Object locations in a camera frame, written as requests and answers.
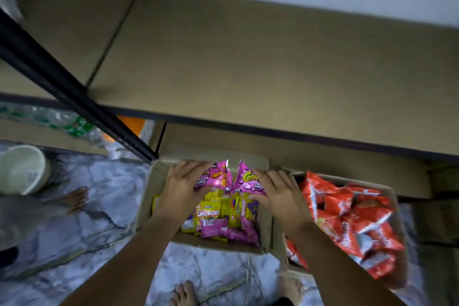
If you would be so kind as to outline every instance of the pink snack packet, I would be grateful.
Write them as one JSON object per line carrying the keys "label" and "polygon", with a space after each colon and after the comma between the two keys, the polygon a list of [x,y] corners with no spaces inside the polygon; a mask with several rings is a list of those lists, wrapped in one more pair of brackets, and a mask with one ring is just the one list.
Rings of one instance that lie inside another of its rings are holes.
{"label": "pink snack packet", "polygon": [[266,195],[261,182],[255,173],[241,160],[236,180],[233,186],[233,193],[260,193]]}
{"label": "pink snack packet", "polygon": [[228,218],[224,219],[199,219],[201,224],[201,237],[215,237],[222,235],[221,228],[228,226]]}
{"label": "pink snack packet", "polygon": [[253,222],[251,222],[249,219],[243,216],[240,217],[240,221],[242,222],[242,229],[247,234],[247,236],[250,237],[250,239],[252,240],[252,243],[256,245],[257,247],[259,247],[260,238],[258,237],[258,232]]}
{"label": "pink snack packet", "polygon": [[228,160],[214,163],[196,181],[195,189],[203,186],[212,186],[229,191],[233,186],[233,176],[228,170]]}
{"label": "pink snack packet", "polygon": [[232,239],[247,245],[252,245],[252,239],[243,231],[239,231],[233,228],[221,228],[221,234],[224,235],[227,239]]}

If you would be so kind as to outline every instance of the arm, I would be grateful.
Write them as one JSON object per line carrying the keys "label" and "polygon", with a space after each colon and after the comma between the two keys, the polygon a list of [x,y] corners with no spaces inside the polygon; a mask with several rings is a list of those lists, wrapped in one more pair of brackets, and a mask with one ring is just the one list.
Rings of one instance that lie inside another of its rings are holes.
{"label": "arm", "polygon": [[255,170],[267,196],[251,197],[267,206],[307,262],[324,305],[403,306],[315,224],[293,177],[284,171]]}
{"label": "arm", "polygon": [[153,216],[127,245],[69,295],[62,306],[144,306],[152,279],[171,238],[212,188],[194,191],[212,163],[182,161],[169,170]]}

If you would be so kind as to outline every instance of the white bucket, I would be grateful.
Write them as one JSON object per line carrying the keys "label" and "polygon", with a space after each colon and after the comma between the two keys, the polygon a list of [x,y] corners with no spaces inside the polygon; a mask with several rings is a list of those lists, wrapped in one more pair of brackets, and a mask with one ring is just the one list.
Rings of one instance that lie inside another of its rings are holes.
{"label": "white bucket", "polygon": [[49,160],[33,145],[19,145],[0,153],[0,193],[34,193],[46,184],[50,174]]}

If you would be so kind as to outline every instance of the shelf board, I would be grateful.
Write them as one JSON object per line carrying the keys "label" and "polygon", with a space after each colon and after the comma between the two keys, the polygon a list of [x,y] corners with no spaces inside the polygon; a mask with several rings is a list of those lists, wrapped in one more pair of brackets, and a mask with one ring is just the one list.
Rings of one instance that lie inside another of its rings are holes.
{"label": "shelf board", "polygon": [[88,141],[71,137],[64,132],[4,119],[0,119],[0,139],[80,153],[107,155],[105,148],[92,146]]}
{"label": "shelf board", "polygon": [[136,0],[98,103],[459,155],[459,30],[250,0]]}
{"label": "shelf board", "polygon": [[272,169],[311,170],[386,185],[400,196],[432,197],[426,169],[417,159],[168,123],[160,158],[161,150],[175,144],[251,153],[268,158]]}
{"label": "shelf board", "polygon": [[[16,0],[21,26],[86,84],[132,0]],[[0,93],[54,99],[0,62]]]}

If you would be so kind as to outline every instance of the grey marble floor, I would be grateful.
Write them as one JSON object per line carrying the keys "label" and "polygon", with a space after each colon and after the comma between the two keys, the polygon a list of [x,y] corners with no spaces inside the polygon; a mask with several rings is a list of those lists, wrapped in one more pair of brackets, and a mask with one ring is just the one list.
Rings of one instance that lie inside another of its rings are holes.
{"label": "grey marble floor", "polygon": [[[0,143],[0,151],[8,143]],[[132,236],[136,210],[149,167],[46,150],[53,166],[49,185],[39,197],[58,196],[88,186],[89,202],[75,216],[55,219],[19,247],[18,260],[0,270],[0,305],[58,305],[70,292],[113,257]],[[402,217],[415,237],[410,207]],[[427,305],[422,291],[415,240],[410,239],[410,282],[397,294],[409,305]],[[248,261],[250,278],[247,278]],[[276,299],[279,262],[271,255],[210,251],[169,244],[158,266],[147,305],[162,306],[178,283],[191,280],[203,305],[269,305]],[[304,281],[302,305],[322,305],[313,280]]]}

